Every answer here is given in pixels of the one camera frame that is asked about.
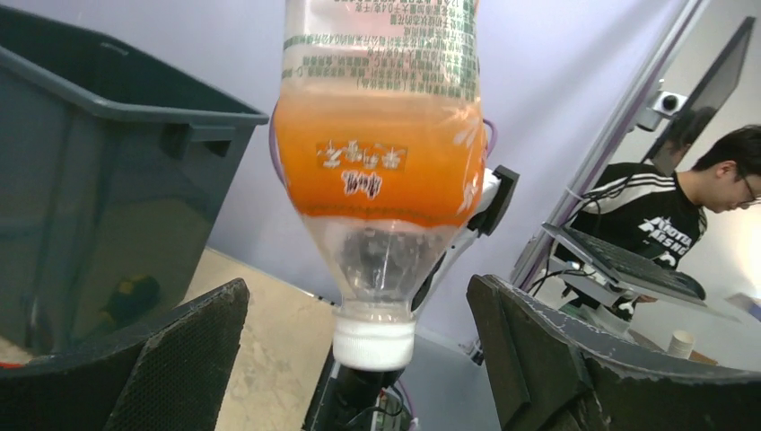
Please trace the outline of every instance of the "man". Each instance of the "man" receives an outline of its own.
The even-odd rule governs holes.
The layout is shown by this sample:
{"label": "man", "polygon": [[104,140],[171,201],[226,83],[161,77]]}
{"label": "man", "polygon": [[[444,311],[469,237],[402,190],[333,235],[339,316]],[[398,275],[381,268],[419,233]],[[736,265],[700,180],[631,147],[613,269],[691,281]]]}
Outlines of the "man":
{"label": "man", "polygon": [[[647,164],[611,164],[587,196],[592,198],[573,228],[676,269],[705,232],[704,208],[716,214],[747,209],[761,197],[761,126],[729,133],[691,170],[670,177]],[[555,255],[564,261],[578,260],[562,246]],[[588,295],[574,291],[579,297],[562,310],[576,314],[583,304],[599,307]],[[654,301],[640,296],[632,307]]]}

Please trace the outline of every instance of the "storage bin handle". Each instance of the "storage bin handle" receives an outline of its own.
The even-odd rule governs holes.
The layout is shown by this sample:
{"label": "storage bin handle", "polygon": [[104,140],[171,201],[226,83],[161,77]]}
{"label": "storage bin handle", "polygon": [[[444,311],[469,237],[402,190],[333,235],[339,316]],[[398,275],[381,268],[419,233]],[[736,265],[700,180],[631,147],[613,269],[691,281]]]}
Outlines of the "storage bin handle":
{"label": "storage bin handle", "polygon": [[188,124],[182,128],[182,132],[172,140],[174,144],[167,148],[169,155],[177,160],[185,158],[190,146],[197,144],[204,145],[212,154],[225,157],[236,133],[236,128],[233,126]]}

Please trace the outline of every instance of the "wooden table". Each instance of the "wooden table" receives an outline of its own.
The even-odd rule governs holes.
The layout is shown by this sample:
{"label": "wooden table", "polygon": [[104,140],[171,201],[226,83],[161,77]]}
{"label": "wooden table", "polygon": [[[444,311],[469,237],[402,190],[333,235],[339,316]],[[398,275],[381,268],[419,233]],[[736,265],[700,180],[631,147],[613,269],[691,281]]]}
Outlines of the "wooden table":
{"label": "wooden table", "polygon": [[[261,271],[207,249],[186,301],[234,279],[250,290],[249,313],[217,421],[222,431],[297,431],[333,336],[333,309]],[[0,339],[0,362],[31,356]]]}

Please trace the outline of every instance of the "plastic bottle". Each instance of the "plastic bottle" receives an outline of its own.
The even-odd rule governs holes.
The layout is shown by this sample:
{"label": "plastic bottle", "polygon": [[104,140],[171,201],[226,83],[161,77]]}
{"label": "plastic bottle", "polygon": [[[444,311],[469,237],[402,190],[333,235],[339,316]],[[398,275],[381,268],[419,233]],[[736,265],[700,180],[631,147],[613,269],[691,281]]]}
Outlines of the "plastic bottle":
{"label": "plastic bottle", "polygon": [[287,0],[275,127],[293,206],[343,296],[334,356],[395,370],[412,298],[480,199],[472,0]]}

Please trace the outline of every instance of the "laptop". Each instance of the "laptop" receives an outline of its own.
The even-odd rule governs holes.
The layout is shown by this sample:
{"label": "laptop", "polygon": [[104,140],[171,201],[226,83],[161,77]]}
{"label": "laptop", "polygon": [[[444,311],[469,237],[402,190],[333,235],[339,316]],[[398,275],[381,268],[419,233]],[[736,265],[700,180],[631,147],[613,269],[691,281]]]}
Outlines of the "laptop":
{"label": "laptop", "polygon": [[598,271],[612,286],[736,320],[708,308],[672,271],[650,259],[572,227],[544,223],[542,228],[581,261]]}

